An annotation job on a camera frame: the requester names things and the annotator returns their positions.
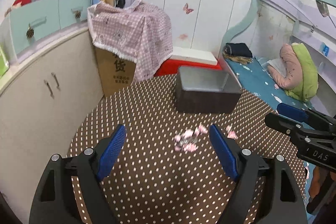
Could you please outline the folded dark clothes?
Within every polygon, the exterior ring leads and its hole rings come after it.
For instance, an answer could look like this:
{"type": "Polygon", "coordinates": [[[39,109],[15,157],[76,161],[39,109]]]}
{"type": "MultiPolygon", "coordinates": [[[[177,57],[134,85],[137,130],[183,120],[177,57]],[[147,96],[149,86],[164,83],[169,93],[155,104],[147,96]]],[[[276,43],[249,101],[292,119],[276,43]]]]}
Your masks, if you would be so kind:
{"type": "Polygon", "coordinates": [[[252,52],[245,43],[226,43],[223,51],[230,56],[253,57],[252,52]]]}

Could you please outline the pink bunny charm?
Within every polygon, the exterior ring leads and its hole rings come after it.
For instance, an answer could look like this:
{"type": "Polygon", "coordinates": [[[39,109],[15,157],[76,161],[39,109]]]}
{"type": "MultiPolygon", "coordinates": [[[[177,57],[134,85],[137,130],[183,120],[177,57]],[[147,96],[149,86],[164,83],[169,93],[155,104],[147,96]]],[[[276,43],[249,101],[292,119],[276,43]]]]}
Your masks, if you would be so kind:
{"type": "Polygon", "coordinates": [[[228,125],[225,129],[226,133],[227,133],[227,137],[229,139],[234,139],[237,140],[238,136],[236,135],[236,132],[232,129],[232,125],[228,125]]]}

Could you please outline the dark metal tin box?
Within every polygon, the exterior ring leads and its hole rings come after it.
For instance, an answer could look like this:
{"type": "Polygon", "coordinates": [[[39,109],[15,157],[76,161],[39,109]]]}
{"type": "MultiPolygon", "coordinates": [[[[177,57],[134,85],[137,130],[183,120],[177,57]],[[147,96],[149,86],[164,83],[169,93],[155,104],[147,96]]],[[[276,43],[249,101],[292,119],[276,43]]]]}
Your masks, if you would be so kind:
{"type": "Polygon", "coordinates": [[[242,88],[226,71],[180,67],[175,82],[175,106],[187,114],[230,114],[242,88]]]}

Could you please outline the pink charm keychain pile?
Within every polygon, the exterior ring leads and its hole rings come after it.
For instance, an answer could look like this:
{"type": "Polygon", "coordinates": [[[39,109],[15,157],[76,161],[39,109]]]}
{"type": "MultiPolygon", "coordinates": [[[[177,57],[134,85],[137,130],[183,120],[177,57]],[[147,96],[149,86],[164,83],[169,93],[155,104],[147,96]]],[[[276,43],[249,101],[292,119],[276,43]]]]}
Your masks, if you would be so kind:
{"type": "Polygon", "coordinates": [[[201,123],[194,130],[186,129],[184,132],[176,134],[173,138],[174,151],[195,152],[198,149],[198,139],[208,133],[208,129],[201,123]]]}

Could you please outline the teal drawer unit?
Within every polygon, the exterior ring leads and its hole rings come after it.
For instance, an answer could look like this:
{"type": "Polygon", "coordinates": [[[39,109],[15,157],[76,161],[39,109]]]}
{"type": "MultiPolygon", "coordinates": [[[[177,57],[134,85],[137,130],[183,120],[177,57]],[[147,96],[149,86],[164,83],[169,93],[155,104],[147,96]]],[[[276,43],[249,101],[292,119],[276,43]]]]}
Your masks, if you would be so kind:
{"type": "Polygon", "coordinates": [[[10,12],[10,28],[16,54],[34,42],[87,19],[91,0],[41,0],[10,12]]]}

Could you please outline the pink and green blanket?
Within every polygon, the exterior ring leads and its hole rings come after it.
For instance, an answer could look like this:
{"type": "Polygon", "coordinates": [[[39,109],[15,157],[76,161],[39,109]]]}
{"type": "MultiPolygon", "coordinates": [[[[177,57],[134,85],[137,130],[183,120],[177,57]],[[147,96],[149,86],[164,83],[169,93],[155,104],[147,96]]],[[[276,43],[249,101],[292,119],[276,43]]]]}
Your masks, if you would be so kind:
{"type": "Polygon", "coordinates": [[[275,83],[285,93],[301,102],[308,102],[318,91],[318,72],[303,43],[284,44],[280,50],[280,61],[284,65],[282,75],[273,64],[267,69],[275,83]]]}

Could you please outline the cream curved cabinet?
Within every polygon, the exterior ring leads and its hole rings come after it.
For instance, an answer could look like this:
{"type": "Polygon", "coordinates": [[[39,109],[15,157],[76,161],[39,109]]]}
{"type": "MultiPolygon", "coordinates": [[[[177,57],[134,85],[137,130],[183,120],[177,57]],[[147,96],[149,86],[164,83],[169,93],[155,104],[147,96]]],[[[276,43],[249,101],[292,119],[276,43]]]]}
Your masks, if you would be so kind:
{"type": "Polygon", "coordinates": [[[51,46],[1,91],[1,193],[22,223],[50,157],[67,153],[102,96],[86,30],[51,46]]]}

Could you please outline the brown cardboard box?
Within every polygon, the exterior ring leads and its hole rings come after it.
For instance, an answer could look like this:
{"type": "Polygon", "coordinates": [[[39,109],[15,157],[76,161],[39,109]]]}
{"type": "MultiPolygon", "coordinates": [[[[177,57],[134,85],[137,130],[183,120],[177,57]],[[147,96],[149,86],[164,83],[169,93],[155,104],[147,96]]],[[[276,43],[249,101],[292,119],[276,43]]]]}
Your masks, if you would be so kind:
{"type": "Polygon", "coordinates": [[[98,72],[105,97],[112,96],[133,82],[136,64],[116,54],[95,48],[98,72]]]}

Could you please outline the brown polka dot tablecloth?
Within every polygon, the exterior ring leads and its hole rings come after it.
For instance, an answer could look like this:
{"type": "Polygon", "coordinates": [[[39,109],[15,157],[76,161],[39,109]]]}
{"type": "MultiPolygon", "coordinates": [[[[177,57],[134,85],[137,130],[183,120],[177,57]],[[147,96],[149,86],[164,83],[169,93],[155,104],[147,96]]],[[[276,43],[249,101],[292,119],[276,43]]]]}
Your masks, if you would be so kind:
{"type": "Polygon", "coordinates": [[[121,223],[215,223],[235,188],[225,175],[207,134],[197,150],[175,150],[174,137],[186,130],[217,124],[231,126],[242,148],[272,158],[283,155],[301,190],[303,161],[285,135],[268,128],[272,108],[258,94],[244,91],[231,114],[184,114],[175,104],[175,76],[134,84],[102,100],[83,120],[70,142],[68,156],[123,124],[127,135],[112,173],[101,188],[121,223]]]}

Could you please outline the pink checkered cloth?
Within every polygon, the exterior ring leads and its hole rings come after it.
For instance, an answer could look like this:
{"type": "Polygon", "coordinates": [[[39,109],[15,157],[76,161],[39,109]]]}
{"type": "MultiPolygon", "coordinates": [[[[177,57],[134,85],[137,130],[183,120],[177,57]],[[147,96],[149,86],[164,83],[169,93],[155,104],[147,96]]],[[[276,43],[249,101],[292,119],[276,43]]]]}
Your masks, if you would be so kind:
{"type": "Polygon", "coordinates": [[[103,1],[88,7],[95,47],[135,63],[135,81],[151,79],[173,54],[171,20],[156,5],[135,0],[121,9],[103,1]]]}

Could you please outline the red storage ottoman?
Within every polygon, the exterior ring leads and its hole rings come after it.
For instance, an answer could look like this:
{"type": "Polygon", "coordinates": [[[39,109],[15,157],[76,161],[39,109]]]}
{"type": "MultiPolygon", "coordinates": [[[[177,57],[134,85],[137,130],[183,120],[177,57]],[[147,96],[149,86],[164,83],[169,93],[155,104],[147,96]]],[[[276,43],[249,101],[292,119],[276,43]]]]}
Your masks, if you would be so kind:
{"type": "Polygon", "coordinates": [[[196,63],[196,62],[190,62],[190,61],[168,59],[162,63],[162,65],[159,67],[159,69],[154,74],[154,77],[177,74],[178,69],[180,67],[196,67],[196,68],[206,68],[206,69],[214,69],[214,70],[222,69],[219,63],[215,65],[209,65],[209,64],[196,63]]]}

